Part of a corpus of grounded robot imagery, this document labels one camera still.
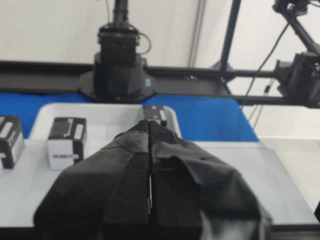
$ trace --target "black cable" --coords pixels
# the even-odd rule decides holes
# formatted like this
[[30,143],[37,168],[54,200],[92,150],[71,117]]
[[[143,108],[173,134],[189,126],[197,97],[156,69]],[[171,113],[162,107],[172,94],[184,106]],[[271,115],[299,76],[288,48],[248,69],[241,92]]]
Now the black cable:
[[[269,95],[269,91],[270,91],[272,85],[275,83],[275,81],[276,81],[276,80],[273,78],[273,79],[271,80],[271,83],[265,88],[265,96],[266,96],[266,97]],[[258,121],[259,121],[259,118],[260,118],[260,115],[261,115],[261,112],[262,112],[262,109],[263,109],[263,108],[264,108],[264,105],[261,105],[260,110],[259,110],[259,113],[258,113],[258,116],[257,116],[256,119],[255,119],[255,122],[254,122],[254,125],[253,125],[253,129],[255,129],[256,126],[257,126],[257,123],[258,123]]]
[[110,23],[110,7],[109,7],[109,2],[108,2],[108,0],[105,0],[105,5],[106,5],[106,12],[107,12],[107,14],[108,14],[107,20],[108,20],[108,23]]
[[140,55],[147,54],[148,52],[150,52],[150,50],[151,50],[151,48],[152,48],[151,40],[150,40],[150,38],[149,38],[147,35],[145,35],[145,34],[142,33],[142,32],[139,32],[139,35],[141,35],[141,36],[143,36],[143,37],[145,37],[145,38],[147,39],[147,41],[149,42],[149,47],[148,47],[148,49],[147,49],[146,51],[144,51],[144,52],[142,52],[142,53],[137,53],[137,54],[140,54]]
[[250,93],[250,90],[252,88],[252,86],[254,85],[254,82],[256,80],[256,77],[259,75],[259,72],[261,71],[261,69],[264,67],[264,65],[266,64],[266,62],[269,60],[270,56],[274,53],[280,39],[282,38],[282,36],[284,35],[284,33],[286,32],[287,28],[289,27],[289,25],[291,24],[291,22],[293,21],[293,19],[296,17],[296,13],[298,12],[302,2],[304,0],[300,0],[300,2],[295,6],[295,10],[292,14],[292,17],[291,19],[289,20],[289,22],[286,24],[286,26],[284,27],[284,29],[282,30],[281,34],[279,35],[279,37],[277,38],[273,48],[271,49],[270,53],[268,54],[268,56],[265,58],[265,60],[263,61],[263,63],[260,65],[260,67],[258,68],[258,70],[255,72],[255,75],[253,76],[252,80],[251,80],[251,83],[250,83],[250,86],[248,88],[248,90],[246,91],[246,94],[243,98],[243,102],[242,102],[242,105],[241,105],[241,110],[243,110],[244,108],[244,105],[246,104],[246,101],[247,101],[247,98],[248,98],[248,95]]
[[[264,93],[263,93],[263,97],[266,97],[267,94],[268,94],[268,92],[270,91],[270,88],[272,87],[272,82],[273,82],[273,80],[274,80],[273,78],[270,79],[270,82],[269,82],[269,84],[267,85],[267,87],[268,87],[268,86],[270,86],[270,87],[269,87],[268,89],[267,89],[267,87],[265,88],[265,91],[264,91]],[[256,105],[256,106],[254,107],[254,110],[252,111],[251,115],[250,115],[249,118],[248,118],[248,121],[249,121],[249,122],[250,122],[250,120],[252,119],[252,117],[254,116],[256,110],[258,109],[258,107],[259,107],[259,105]]]

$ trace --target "black fabric cover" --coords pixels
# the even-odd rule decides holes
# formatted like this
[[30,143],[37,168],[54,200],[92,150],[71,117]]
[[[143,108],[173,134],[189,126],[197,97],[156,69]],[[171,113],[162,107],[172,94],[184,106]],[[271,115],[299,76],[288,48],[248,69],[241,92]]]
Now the black fabric cover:
[[42,239],[264,240],[271,218],[236,169],[144,120],[63,171],[34,224]]
[[144,131],[127,131],[87,159],[64,170],[34,215],[48,240],[96,239],[104,229],[121,239],[125,228],[149,222],[149,151]]

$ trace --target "metal pole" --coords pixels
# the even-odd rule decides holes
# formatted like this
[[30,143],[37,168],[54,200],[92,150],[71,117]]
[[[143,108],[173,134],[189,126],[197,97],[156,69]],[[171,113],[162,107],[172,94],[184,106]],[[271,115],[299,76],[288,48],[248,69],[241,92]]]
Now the metal pole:
[[200,40],[200,35],[202,30],[202,24],[204,21],[206,3],[207,3],[207,0],[198,0],[198,7],[196,11],[196,16],[195,16],[191,49],[190,49],[190,55],[189,55],[189,61],[188,61],[189,68],[195,67],[198,48],[199,48],[199,40]]
[[232,2],[231,12],[230,12],[230,16],[229,16],[229,23],[228,23],[228,27],[226,29],[224,45],[223,45],[223,50],[222,50],[222,54],[221,54],[220,71],[222,71],[222,72],[225,72],[227,69],[232,39],[234,37],[238,13],[239,13],[239,9],[240,9],[240,3],[241,3],[241,0],[233,0],[233,2]]

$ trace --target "metal beam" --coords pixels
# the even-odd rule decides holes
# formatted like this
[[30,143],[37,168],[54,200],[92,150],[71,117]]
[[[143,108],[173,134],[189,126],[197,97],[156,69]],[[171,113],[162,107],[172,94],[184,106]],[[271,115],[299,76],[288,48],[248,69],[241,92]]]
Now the metal beam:
[[240,9],[240,3],[241,3],[241,0],[233,0],[233,2],[232,2],[228,27],[226,29],[224,45],[223,45],[222,54],[221,54],[221,68],[220,68],[220,70],[222,72],[226,71],[226,69],[227,69],[232,39],[234,38],[236,23],[237,23],[237,19],[238,19],[238,13],[239,13],[239,9]]

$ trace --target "label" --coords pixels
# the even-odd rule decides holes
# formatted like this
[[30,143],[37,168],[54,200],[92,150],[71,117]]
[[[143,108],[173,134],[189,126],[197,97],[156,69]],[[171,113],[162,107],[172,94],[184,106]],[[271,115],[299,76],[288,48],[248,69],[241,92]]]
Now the label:
[[78,154],[53,154],[54,159],[79,159]]
[[74,123],[74,119],[73,118],[68,118],[68,123],[69,123],[69,128],[68,128],[68,132],[63,134],[63,137],[66,138],[66,137],[69,137],[70,134],[71,134],[71,129],[72,129],[72,125]]
[[161,116],[161,120],[167,121],[165,111],[163,109],[161,109],[161,110],[159,110],[159,113],[160,113],[160,116]]
[[0,138],[5,139],[13,125],[14,123],[11,121],[6,122],[2,128],[2,131],[0,132]]
[[80,140],[82,136],[82,132],[84,130],[83,124],[77,124],[74,132],[74,139]]
[[17,162],[18,157],[19,157],[23,147],[24,147],[24,137],[22,136],[22,132],[20,132],[19,136],[17,137],[17,139],[11,149],[12,160],[14,163]]

